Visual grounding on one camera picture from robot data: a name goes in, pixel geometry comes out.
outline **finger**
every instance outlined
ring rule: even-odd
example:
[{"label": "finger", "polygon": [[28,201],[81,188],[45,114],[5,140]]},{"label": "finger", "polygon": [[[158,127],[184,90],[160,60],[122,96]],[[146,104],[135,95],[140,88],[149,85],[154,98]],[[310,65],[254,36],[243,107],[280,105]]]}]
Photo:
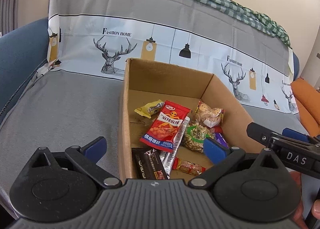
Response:
[{"label": "finger", "polygon": [[307,225],[305,224],[303,217],[300,217],[298,220],[295,221],[295,223],[301,228],[301,229],[308,229]]},{"label": "finger", "polygon": [[293,220],[297,221],[298,219],[300,219],[302,217],[302,213],[303,213],[303,203],[302,201],[300,201],[296,212],[293,215]]},{"label": "finger", "polygon": [[314,202],[311,212],[315,218],[320,219],[320,200]]},{"label": "finger", "polygon": [[301,187],[301,173],[298,171],[291,171],[290,175],[296,184]]}]

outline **red snack packet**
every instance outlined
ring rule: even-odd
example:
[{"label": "red snack packet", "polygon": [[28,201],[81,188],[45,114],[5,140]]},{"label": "red snack packet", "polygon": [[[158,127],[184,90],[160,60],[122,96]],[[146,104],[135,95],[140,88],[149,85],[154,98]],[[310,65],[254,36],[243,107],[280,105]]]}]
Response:
[{"label": "red snack packet", "polygon": [[205,171],[204,167],[177,157],[174,159],[172,169],[180,170],[193,176],[198,176]]},{"label": "red snack packet", "polygon": [[221,126],[212,127],[212,128],[209,128],[209,130],[211,131],[211,133],[217,132],[217,133],[223,134]]},{"label": "red snack packet", "polygon": [[177,103],[165,101],[158,118],[142,136],[143,143],[166,152],[173,151],[173,138],[190,109]]}]

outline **yellow snack wrapper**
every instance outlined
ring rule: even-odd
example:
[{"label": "yellow snack wrapper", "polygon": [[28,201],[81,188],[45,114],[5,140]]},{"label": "yellow snack wrapper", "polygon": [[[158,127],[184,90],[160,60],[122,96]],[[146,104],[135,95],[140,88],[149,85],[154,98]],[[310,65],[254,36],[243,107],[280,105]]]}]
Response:
[{"label": "yellow snack wrapper", "polygon": [[162,109],[163,105],[164,105],[164,102],[162,100],[157,100],[157,101],[149,102],[145,106],[142,106],[141,108],[137,108],[134,111],[141,116],[151,119],[151,116],[153,114],[158,113]]}]

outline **cardboard flap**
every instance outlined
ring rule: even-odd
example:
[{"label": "cardboard flap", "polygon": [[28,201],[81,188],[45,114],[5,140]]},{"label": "cardboard flap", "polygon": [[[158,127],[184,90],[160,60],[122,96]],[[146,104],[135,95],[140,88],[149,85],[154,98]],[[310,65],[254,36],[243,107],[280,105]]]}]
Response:
[{"label": "cardboard flap", "polygon": [[129,89],[200,98],[212,74],[155,61],[128,59]]},{"label": "cardboard flap", "polygon": [[118,163],[119,174],[122,182],[126,179],[126,174],[133,174],[131,160],[131,145],[129,134],[129,115],[128,115],[128,93],[129,93],[129,68],[130,61],[127,61],[124,75],[124,88],[119,105],[119,127],[118,127]]},{"label": "cardboard flap", "polygon": [[223,135],[230,146],[237,146],[249,153],[259,153],[264,146],[247,136],[247,126],[253,119],[229,89],[214,75],[201,100],[211,108],[223,108]]}]

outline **peanuts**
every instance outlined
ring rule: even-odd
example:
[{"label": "peanuts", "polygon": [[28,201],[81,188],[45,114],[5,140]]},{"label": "peanuts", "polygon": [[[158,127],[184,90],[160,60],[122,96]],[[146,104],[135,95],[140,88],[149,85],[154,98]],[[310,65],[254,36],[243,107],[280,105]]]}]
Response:
[{"label": "peanuts", "polygon": [[198,122],[192,122],[187,126],[181,144],[190,150],[203,153],[203,141],[207,137],[214,138],[214,135]]}]

